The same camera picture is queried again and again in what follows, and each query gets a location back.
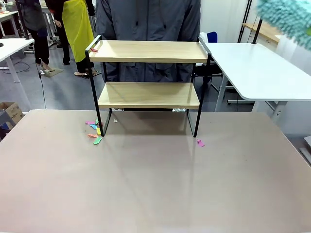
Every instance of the orange paper piece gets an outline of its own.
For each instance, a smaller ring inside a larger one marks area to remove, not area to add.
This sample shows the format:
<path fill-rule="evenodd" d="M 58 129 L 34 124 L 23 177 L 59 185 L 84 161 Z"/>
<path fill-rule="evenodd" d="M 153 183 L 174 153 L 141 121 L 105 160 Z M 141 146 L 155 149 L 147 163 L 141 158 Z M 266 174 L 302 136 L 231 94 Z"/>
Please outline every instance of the orange paper piece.
<path fill-rule="evenodd" d="M 93 138 L 98 138 L 98 136 L 96 134 L 88 134 L 89 137 L 93 137 Z"/>

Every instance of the floor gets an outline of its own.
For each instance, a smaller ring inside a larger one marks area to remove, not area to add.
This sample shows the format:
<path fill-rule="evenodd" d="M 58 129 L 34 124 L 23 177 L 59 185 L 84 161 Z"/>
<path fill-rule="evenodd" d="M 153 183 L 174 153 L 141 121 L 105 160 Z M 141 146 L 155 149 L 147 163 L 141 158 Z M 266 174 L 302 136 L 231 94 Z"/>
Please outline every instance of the floor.
<path fill-rule="evenodd" d="M 11 57 L 13 63 L 21 61 L 18 54 Z M 18 74 L 29 101 L 33 109 L 44 109 L 44 100 L 42 94 L 42 86 L 35 67 L 35 58 L 33 54 L 26 54 L 22 59 L 30 68 L 27 71 Z M 90 81 L 76 77 L 73 73 L 76 71 L 74 61 L 71 61 L 69 66 L 63 65 L 63 51 L 62 49 L 52 46 L 50 48 L 50 66 L 63 69 L 64 71 L 51 78 L 42 77 L 44 86 L 46 108 L 47 109 L 77 109 L 77 110 L 92 110 L 95 109 L 94 100 L 91 91 Z M 21 71 L 27 68 L 23 63 L 15 65 L 16 71 Z M 95 64 L 95 68 L 100 70 L 100 65 Z M 99 97 L 101 90 L 104 87 L 104 81 L 101 75 L 95 77 L 95 85 L 97 95 Z M 221 84 L 220 78 L 214 78 L 215 86 Z M 195 88 L 200 96 L 202 87 L 202 79 L 197 78 L 195 81 Z M 203 111 L 214 111 L 216 106 L 218 93 L 209 85 L 205 95 Z M 225 100 L 234 100 L 237 94 L 226 93 Z M 5 74 L 0 71 L 0 102 L 1 101 L 17 101 L 16 89 L 10 74 Z M 251 104 L 239 104 L 238 111 L 251 111 Z M 228 105 L 226 101 L 222 104 L 222 111 L 234 112 L 237 110 L 236 104 Z"/>

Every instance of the black pole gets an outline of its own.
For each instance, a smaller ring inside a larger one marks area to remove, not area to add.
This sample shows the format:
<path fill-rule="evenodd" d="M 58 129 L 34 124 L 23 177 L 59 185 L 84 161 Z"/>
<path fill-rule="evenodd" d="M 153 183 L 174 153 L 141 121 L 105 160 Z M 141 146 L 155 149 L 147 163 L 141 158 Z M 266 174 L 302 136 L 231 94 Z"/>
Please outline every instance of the black pole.
<path fill-rule="evenodd" d="M 25 34 L 25 38 L 26 38 L 27 40 L 29 40 L 29 36 L 28 36 L 28 33 L 27 33 L 27 28 L 26 28 L 26 25 L 25 25 L 24 17 L 23 17 L 23 14 L 21 13 L 21 9 L 20 9 L 21 3 L 19 2 L 19 0 L 16 0 L 15 3 L 16 3 L 18 15 L 19 15 L 19 19 L 20 19 L 21 25 L 22 25 L 22 27 L 23 27 L 23 31 L 24 31 L 24 34 Z"/>
<path fill-rule="evenodd" d="M 239 34 L 239 38 L 238 38 L 238 43 L 240 43 L 241 40 L 242 40 L 242 36 L 243 36 L 243 33 L 244 33 L 244 29 L 245 29 L 245 27 L 243 26 L 243 24 L 247 22 L 248 14 L 249 14 L 249 11 L 250 11 L 250 9 L 251 9 L 251 6 L 252 6 L 252 0 L 248 0 L 247 6 L 246 6 L 246 10 L 245 10 L 245 14 L 244 14 L 244 18 L 243 18 L 243 22 L 242 22 L 241 29 L 240 29 L 240 34 Z"/>
<path fill-rule="evenodd" d="M 257 30 L 256 30 L 256 33 L 255 33 L 255 37 L 254 37 L 254 40 L 252 42 L 253 45 L 256 44 L 257 37 L 258 37 L 259 31 L 260 31 L 260 28 L 261 28 L 261 24 L 262 24 L 262 19 L 259 20 L 259 23 L 258 23 L 258 26 L 257 26 Z"/>

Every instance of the black pants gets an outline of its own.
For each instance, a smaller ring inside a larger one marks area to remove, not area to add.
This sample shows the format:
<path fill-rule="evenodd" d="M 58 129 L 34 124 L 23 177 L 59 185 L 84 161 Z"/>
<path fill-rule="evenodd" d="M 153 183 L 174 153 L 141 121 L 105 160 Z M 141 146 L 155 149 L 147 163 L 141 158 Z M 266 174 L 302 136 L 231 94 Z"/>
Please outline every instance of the black pants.
<path fill-rule="evenodd" d="M 49 64 L 49 44 L 46 36 L 38 36 L 36 31 L 28 28 L 32 38 L 35 40 L 35 62 L 41 64 L 41 61 L 45 64 Z"/>
<path fill-rule="evenodd" d="M 68 42 L 68 39 L 67 39 L 67 35 L 66 35 L 66 31 L 65 31 L 65 28 L 64 28 L 63 21 L 61 21 L 61 24 L 62 24 L 62 27 L 60 28 L 60 27 L 56 26 L 56 30 L 57 30 L 57 33 L 58 33 L 58 37 L 59 37 L 60 43 L 62 44 L 62 47 L 63 47 L 63 52 L 64 52 L 63 62 L 67 63 L 67 62 L 70 61 L 69 42 Z"/>
<path fill-rule="evenodd" d="M 77 62 L 76 63 L 77 65 L 77 69 L 80 73 L 85 73 L 86 72 L 86 69 L 88 68 L 87 67 L 87 62 L 86 62 L 86 58 L 83 59 L 82 61 L 80 62 Z"/>

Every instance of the cardboard box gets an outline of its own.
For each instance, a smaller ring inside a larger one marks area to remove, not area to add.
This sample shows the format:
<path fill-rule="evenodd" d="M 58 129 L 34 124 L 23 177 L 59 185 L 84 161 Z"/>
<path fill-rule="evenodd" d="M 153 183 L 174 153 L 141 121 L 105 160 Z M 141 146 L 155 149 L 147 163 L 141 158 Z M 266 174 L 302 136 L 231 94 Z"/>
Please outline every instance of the cardboard box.
<path fill-rule="evenodd" d="M 15 124 L 17 124 L 24 117 L 24 114 L 16 102 L 1 102 L 0 109 L 5 110 Z M 7 122 L 2 125 L 2 128 L 10 130 L 13 128 L 13 126 Z"/>

